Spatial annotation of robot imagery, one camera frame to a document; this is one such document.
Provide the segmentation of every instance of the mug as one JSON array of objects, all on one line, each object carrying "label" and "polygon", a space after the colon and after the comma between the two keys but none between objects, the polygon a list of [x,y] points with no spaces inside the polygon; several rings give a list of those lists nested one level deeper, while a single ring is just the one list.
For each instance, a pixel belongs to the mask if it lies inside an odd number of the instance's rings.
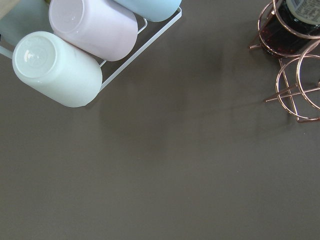
[{"label": "mug", "polygon": [[92,56],[45,31],[17,44],[12,65],[22,82],[67,107],[87,105],[102,85],[101,68]]},{"label": "mug", "polygon": [[181,0],[115,0],[132,12],[151,22],[170,18],[181,4]]},{"label": "mug", "polygon": [[52,0],[49,21],[56,35],[107,61],[128,55],[138,37],[134,13],[113,0]]},{"label": "mug", "polygon": [[12,46],[27,34],[36,31],[52,32],[48,6],[43,0],[21,0],[0,19],[1,37]]}]

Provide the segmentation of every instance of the bottle label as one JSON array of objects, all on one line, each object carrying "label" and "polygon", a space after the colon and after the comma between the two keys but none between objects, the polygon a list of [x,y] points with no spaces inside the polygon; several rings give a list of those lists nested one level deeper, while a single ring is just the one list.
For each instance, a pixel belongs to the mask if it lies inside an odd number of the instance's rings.
[{"label": "bottle label", "polygon": [[320,24],[320,0],[286,0],[286,4],[298,20],[311,25]]}]

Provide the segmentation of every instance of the dark glass bottle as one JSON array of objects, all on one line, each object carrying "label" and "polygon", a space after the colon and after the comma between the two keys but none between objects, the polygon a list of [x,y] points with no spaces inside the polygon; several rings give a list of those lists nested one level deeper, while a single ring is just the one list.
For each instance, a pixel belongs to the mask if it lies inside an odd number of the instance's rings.
[{"label": "dark glass bottle", "polygon": [[[320,34],[320,0],[284,0],[278,13],[291,29],[304,35]],[[281,54],[294,55],[310,41],[287,31],[275,15],[261,30],[260,36],[272,50],[280,54],[264,48],[275,57],[281,57]]]}]

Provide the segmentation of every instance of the gray countertop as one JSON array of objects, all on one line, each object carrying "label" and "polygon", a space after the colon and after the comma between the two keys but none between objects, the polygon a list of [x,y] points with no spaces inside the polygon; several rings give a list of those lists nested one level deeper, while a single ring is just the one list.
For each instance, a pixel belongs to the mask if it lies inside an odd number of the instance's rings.
[{"label": "gray countertop", "polygon": [[0,56],[0,239],[320,239],[320,122],[264,103],[279,64],[247,49],[267,3],[183,0],[81,108]]}]

